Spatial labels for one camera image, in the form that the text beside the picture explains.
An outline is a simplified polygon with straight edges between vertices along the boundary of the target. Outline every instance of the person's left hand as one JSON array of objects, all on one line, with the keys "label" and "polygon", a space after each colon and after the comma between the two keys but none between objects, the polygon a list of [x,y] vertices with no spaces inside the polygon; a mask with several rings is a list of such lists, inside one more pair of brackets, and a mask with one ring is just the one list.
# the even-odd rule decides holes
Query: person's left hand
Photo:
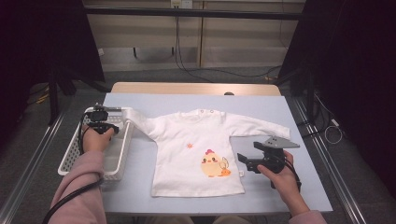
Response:
[{"label": "person's left hand", "polygon": [[103,134],[99,134],[94,129],[89,128],[88,125],[82,126],[82,131],[85,132],[83,137],[84,152],[92,150],[104,152],[108,146],[111,136],[114,134],[114,129],[112,128]]}]

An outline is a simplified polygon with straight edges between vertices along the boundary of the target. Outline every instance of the wall outlet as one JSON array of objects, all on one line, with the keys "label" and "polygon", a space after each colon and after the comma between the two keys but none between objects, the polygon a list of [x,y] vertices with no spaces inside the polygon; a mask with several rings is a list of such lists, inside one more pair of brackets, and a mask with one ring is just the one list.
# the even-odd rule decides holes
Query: wall outlet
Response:
[{"label": "wall outlet", "polygon": [[181,0],[181,8],[192,9],[192,0]]},{"label": "wall outlet", "polygon": [[181,8],[181,0],[171,0],[171,8]]}]

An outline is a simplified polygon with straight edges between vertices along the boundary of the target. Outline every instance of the person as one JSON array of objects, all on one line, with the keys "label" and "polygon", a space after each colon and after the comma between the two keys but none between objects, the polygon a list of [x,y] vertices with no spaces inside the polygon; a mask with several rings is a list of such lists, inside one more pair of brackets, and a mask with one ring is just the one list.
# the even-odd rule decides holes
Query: person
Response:
[{"label": "person", "polygon": [[[83,128],[82,154],[74,163],[72,170],[64,177],[53,197],[51,207],[71,192],[98,181],[104,175],[104,151],[107,148],[113,129],[103,134],[97,133],[88,126]],[[284,151],[286,159],[293,164],[293,157]],[[286,168],[274,174],[266,167],[259,165],[259,171],[271,179],[282,201],[290,210],[290,224],[326,223],[319,211],[311,211],[300,194],[293,172]],[[248,217],[221,216],[215,224],[251,223]],[[106,223],[102,192],[96,187],[90,189],[61,206],[49,219],[49,223]],[[193,223],[189,217],[149,217],[146,223]]]}]

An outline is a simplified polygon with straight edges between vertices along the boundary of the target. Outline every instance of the white table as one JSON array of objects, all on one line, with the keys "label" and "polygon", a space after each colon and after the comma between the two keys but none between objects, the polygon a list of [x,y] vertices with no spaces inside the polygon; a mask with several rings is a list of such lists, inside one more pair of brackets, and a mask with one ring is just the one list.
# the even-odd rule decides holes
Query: white table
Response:
[{"label": "white table", "polygon": [[[106,106],[129,106],[149,118],[188,112],[197,108],[216,109],[234,114],[264,119],[290,128],[291,141],[299,148],[290,148],[295,168],[302,180],[302,195],[308,206],[321,212],[332,207],[318,178],[316,169],[306,150],[290,109],[283,96],[220,96],[194,94],[108,93]],[[262,158],[253,141],[266,140],[268,136],[232,138],[234,155],[241,153],[249,158]],[[246,165],[238,162],[245,172],[241,177],[245,194],[212,198],[152,198],[151,182],[154,174],[156,144],[135,130],[127,158],[124,177],[120,182],[104,185],[103,197],[108,213],[134,216],[219,214],[259,215],[288,212],[270,181],[263,175],[248,172]]]}]

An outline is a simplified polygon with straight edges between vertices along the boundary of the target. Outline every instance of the white cable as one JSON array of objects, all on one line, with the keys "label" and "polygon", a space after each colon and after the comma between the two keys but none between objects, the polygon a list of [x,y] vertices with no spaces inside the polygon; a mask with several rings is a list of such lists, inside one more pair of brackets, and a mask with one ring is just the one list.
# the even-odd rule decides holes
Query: white cable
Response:
[{"label": "white cable", "polygon": [[[341,136],[340,136],[340,139],[338,139],[336,142],[330,141],[329,138],[327,137],[327,131],[329,131],[330,128],[335,128],[335,129],[337,129],[338,132],[339,132],[340,135],[341,135]],[[339,127],[337,127],[337,126],[329,126],[329,127],[326,128],[326,131],[324,132],[324,137],[326,138],[326,141],[327,141],[328,143],[335,145],[335,144],[341,142],[341,140],[343,139],[343,132],[342,132],[341,129],[340,129]]]}]

